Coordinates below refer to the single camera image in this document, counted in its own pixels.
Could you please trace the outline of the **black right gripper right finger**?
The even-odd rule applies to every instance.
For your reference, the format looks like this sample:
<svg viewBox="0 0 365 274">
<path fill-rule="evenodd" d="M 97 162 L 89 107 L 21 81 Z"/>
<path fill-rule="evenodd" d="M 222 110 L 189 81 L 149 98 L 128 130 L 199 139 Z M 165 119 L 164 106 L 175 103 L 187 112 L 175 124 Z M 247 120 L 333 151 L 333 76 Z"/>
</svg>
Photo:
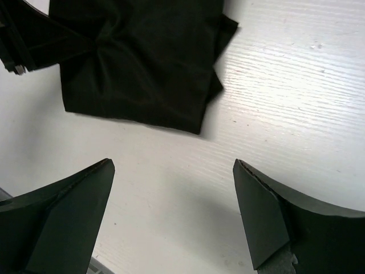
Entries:
<svg viewBox="0 0 365 274">
<path fill-rule="evenodd" d="M 303 194 L 242 160 L 233 175 L 255 271 L 364 272 L 364 212 Z"/>
</svg>

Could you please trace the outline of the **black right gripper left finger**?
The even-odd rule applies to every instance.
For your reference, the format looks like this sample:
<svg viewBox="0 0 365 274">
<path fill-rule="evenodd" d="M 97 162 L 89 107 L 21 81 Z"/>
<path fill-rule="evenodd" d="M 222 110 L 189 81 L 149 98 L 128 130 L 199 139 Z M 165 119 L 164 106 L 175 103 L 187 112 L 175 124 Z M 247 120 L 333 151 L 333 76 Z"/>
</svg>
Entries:
<svg viewBox="0 0 365 274">
<path fill-rule="evenodd" d="M 103 159 L 23 195 L 1 191 L 1 273 L 87 273 L 115 166 Z"/>
</svg>

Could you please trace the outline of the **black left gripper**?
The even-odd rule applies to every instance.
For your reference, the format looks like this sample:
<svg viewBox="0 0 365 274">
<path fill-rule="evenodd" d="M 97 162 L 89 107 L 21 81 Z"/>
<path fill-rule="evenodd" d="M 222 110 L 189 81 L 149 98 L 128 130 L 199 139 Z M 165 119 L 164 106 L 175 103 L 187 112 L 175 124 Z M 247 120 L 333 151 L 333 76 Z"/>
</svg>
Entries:
<svg viewBox="0 0 365 274">
<path fill-rule="evenodd" d="M 8 72 L 23 75 L 27 71 L 50 67 L 96 49 L 92 39 L 51 19 L 27 1 L 22 1 L 22 6 L 24 12 L 22 36 L 28 46 L 50 44 L 58 39 L 65 39 L 76 44 L 85 43 L 88 47 L 40 47 L 29 52 L 5 2 L 1 1 L 1 61 Z"/>
</svg>

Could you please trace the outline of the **black t-shirt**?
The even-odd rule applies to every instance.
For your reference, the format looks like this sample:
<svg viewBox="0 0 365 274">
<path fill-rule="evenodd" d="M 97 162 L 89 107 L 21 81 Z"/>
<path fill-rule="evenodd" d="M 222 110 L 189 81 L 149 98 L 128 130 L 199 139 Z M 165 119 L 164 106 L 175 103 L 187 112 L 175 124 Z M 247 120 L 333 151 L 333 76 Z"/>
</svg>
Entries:
<svg viewBox="0 0 365 274">
<path fill-rule="evenodd" d="M 96 50 L 60 64 L 67 112 L 199 134 L 238 23 L 224 1 L 51 1 Z"/>
</svg>

